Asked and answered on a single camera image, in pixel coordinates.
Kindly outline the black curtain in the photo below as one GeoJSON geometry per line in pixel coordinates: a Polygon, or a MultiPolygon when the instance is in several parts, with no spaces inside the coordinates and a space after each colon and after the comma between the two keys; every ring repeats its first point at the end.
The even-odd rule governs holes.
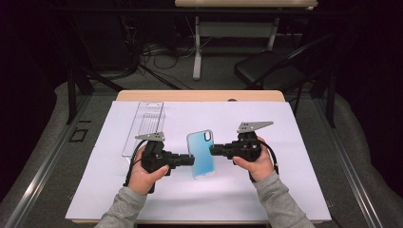
{"type": "Polygon", "coordinates": [[[350,104],[371,162],[403,198],[403,0],[351,0],[359,11],[337,92],[350,104]]]}
{"type": "Polygon", "coordinates": [[[0,202],[14,185],[66,77],[34,0],[0,0],[0,202]]]}

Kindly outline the black tape square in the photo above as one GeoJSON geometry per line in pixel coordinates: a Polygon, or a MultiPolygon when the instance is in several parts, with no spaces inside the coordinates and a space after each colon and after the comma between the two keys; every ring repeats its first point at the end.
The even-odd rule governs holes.
{"type": "Polygon", "coordinates": [[[75,128],[69,138],[70,143],[82,143],[86,138],[88,130],[84,128],[75,128]]]}

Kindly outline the black folding chair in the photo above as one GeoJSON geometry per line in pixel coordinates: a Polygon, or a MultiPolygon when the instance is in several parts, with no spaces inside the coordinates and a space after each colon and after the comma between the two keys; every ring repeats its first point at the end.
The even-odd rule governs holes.
{"type": "Polygon", "coordinates": [[[293,112],[297,113],[303,86],[319,76],[324,69],[312,69],[310,60],[328,47],[334,40],[332,33],[316,39],[287,56],[273,50],[265,50],[234,65],[235,75],[246,84],[246,89],[279,90],[283,94],[297,90],[292,99],[293,112]]]}

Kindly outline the clear blue-backed phone case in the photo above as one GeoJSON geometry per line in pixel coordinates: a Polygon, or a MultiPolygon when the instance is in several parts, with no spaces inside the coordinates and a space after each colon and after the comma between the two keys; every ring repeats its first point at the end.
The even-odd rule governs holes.
{"type": "Polygon", "coordinates": [[[215,172],[213,156],[210,153],[210,147],[214,144],[213,133],[211,130],[193,132],[187,135],[188,153],[195,160],[192,165],[192,176],[199,179],[215,172]]]}

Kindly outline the person's right hand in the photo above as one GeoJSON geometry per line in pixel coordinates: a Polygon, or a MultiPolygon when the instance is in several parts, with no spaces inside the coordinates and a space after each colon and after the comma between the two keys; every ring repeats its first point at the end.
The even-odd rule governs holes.
{"type": "Polygon", "coordinates": [[[258,137],[258,140],[260,141],[261,151],[257,160],[246,161],[241,157],[233,157],[233,162],[237,166],[247,170],[255,182],[264,180],[275,171],[268,148],[264,145],[265,140],[261,137],[258,137]]]}

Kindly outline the white-legged background desk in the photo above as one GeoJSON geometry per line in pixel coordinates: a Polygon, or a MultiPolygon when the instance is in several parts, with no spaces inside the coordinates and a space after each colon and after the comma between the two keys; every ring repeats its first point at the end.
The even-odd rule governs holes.
{"type": "MultiPolygon", "coordinates": [[[[317,0],[175,0],[178,8],[197,8],[213,10],[218,9],[313,9],[317,6],[317,0]]],[[[273,48],[279,18],[274,18],[268,22],[205,22],[200,21],[200,17],[195,17],[195,62],[193,79],[199,80],[202,70],[201,37],[266,37],[269,39],[267,48],[273,48]]]]}

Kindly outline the black metal frame post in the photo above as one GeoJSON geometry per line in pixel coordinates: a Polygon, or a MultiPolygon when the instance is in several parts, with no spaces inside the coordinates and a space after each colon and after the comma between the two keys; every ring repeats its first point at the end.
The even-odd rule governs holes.
{"type": "Polygon", "coordinates": [[[75,67],[72,68],[67,75],[67,92],[68,92],[68,119],[67,124],[71,124],[77,115],[77,102],[76,102],[76,88],[84,95],[92,95],[94,87],[90,83],[93,79],[102,83],[105,86],[112,88],[115,91],[122,91],[123,88],[120,85],[113,83],[106,77],[101,76],[95,71],[90,70],[87,67],[75,67]]]}

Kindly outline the person's left hand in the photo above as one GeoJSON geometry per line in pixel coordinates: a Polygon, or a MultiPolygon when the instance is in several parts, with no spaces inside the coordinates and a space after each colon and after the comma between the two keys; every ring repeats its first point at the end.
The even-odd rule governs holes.
{"type": "Polygon", "coordinates": [[[135,164],[132,166],[132,171],[127,185],[128,188],[140,195],[147,195],[153,184],[160,180],[167,172],[168,165],[165,165],[158,170],[148,173],[142,168],[143,152],[145,147],[142,146],[137,152],[135,164]]]}

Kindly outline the clear plastic organizer bin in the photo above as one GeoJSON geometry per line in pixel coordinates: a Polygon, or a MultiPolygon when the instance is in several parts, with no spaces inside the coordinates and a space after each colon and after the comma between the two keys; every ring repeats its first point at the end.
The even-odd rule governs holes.
{"type": "Polygon", "coordinates": [[[163,102],[140,102],[137,106],[125,147],[123,157],[130,158],[140,143],[137,136],[163,131],[165,119],[163,102]]]}

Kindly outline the metal floor rail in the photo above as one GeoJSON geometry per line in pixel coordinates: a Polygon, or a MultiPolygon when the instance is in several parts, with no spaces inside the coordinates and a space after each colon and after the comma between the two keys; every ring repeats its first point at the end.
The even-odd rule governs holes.
{"type": "Polygon", "coordinates": [[[77,115],[67,124],[67,103],[56,105],[28,163],[0,203],[0,228],[73,228],[67,209],[84,174],[97,127],[93,98],[79,100],[77,115]],[[91,123],[79,123],[91,120],[91,123]],[[83,142],[69,142],[75,128],[88,132],[83,142]]]}
{"type": "Polygon", "coordinates": [[[318,115],[324,125],[327,134],[330,136],[331,142],[336,151],[336,157],[349,183],[355,200],[360,208],[361,214],[366,220],[369,228],[384,228],[377,212],[365,190],[355,168],[347,154],[347,150],[339,138],[335,128],[331,127],[325,113],[325,104],[321,99],[313,99],[313,103],[317,109],[318,115]]]}

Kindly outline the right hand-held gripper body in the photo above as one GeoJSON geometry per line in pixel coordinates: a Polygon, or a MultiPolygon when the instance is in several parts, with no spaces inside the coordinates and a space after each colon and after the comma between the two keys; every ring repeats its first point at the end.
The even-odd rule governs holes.
{"type": "Polygon", "coordinates": [[[261,151],[256,131],[271,124],[273,122],[241,123],[237,130],[238,139],[227,144],[225,156],[229,160],[237,156],[248,162],[254,162],[260,156],[261,151]]]}

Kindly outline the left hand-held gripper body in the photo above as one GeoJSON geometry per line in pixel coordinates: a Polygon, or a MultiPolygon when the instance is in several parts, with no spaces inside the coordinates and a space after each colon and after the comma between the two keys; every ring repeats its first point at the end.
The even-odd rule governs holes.
{"type": "Polygon", "coordinates": [[[149,133],[145,135],[136,136],[136,139],[147,141],[145,150],[142,157],[137,161],[140,161],[142,168],[148,173],[153,173],[163,166],[168,166],[168,171],[175,169],[178,166],[178,156],[171,152],[164,151],[164,133],[149,133]]]}

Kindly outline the white table cover board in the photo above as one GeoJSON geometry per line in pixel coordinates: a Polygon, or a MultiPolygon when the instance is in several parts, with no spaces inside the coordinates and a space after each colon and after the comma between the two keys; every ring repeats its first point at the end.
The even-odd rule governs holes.
{"type": "MultiPolygon", "coordinates": [[[[85,173],[66,217],[75,222],[98,220],[112,204],[125,182],[129,162],[123,151],[138,105],[112,104],[85,173]]],[[[209,129],[215,143],[230,143],[241,123],[265,122],[258,135],[273,148],[279,177],[298,206],[313,222],[331,216],[301,138],[291,107],[285,102],[166,102],[165,148],[173,153],[187,150],[186,137],[209,129]]],[[[190,167],[180,166],[158,180],[147,197],[138,221],[264,223],[266,211],[246,170],[223,156],[214,159],[215,171],[194,178],[190,167]]]]}

